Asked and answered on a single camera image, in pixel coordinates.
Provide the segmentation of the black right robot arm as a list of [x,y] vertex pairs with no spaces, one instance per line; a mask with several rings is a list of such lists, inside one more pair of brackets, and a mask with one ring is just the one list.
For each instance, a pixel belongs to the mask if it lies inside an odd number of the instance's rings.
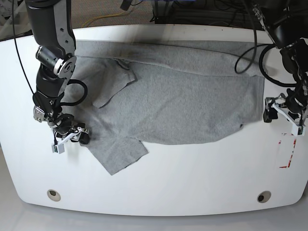
[[[78,123],[71,114],[64,114],[62,107],[82,103],[87,86],[72,79],[76,67],[76,40],[71,26],[71,1],[27,0],[26,10],[32,33],[39,45],[36,59],[40,62],[33,95],[34,119],[47,122],[54,138],[87,144],[90,136],[84,123]],[[68,85],[80,85],[84,93],[75,102],[63,102]]]

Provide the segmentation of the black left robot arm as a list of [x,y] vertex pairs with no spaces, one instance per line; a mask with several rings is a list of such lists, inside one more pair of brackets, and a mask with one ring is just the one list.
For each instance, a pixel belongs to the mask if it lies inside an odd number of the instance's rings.
[[[270,123],[284,115],[302,134],[308,116],[308,2],[306,0],[244,0],[246,9],[252,9],[262,28],[272,41],[259,56],[261,74],[271,83],[286,88],[286,95],[265,100],[263,120]],[[266,53],[277,48],[285,70],[294,83],[282,83],[264,70]]]

